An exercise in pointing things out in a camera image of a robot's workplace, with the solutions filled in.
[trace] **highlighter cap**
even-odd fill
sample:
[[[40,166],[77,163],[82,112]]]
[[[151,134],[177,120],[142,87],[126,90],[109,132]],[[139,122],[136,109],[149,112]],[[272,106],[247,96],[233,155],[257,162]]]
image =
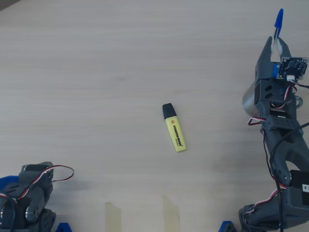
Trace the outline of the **highlighter cap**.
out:
[[[167,119],[168,117],[176,116],[176,112],[171,103],[164,104],[162,108],[163,108],[164,119]]]

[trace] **yellow highlighter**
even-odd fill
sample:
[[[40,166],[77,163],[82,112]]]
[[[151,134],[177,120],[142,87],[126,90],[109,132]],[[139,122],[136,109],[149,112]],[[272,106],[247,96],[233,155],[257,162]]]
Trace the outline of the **yellow highlighter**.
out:
[[[187,148],[185,146],[182,129],[180,129],[176,112],[171,103],[163,105],[163,115],[175,150],[177,152],[185,151]]]

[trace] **tape strip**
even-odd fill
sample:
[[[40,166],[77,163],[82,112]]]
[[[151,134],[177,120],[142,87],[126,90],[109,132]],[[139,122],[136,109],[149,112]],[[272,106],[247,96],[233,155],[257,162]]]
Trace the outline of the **tape strip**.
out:
[[[163,196],[165,232],[179,232],[179,208]]]
[[[121,209],[105,203],[105,232],[121,232]]]

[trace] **blue pen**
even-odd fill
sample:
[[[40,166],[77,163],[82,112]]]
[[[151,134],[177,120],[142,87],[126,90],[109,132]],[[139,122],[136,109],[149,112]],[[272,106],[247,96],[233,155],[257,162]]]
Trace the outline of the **blue pen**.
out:
[[[273,41],[272,47],[275,46],[275,44],[277,42],[277,38],[279,37],[280,31],[281,31],[281,28],[282,28],[282,19],[283,19],[283,9],[281,9],[279,11],[277,19],[276,19],[275,31],[274,31],[274,34],[273,34],[274,41]]]

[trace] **wood grain surface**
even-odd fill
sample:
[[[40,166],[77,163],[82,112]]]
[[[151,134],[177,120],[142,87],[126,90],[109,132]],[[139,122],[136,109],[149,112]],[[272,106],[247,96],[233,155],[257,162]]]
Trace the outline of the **wood grain surface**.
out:
[[[307,0],[22,0],[1,11],[0,176],[42,161],[74,168],[48,207],[75,232],[104,231],[106,202],[121,208],[122,232],[164,232],[162,195],[182,232],[239,229],[238,210],[276,187],[241,98],[280,8],[281,37],[308,57]],[[299,95],[303,124],[309,92]]]

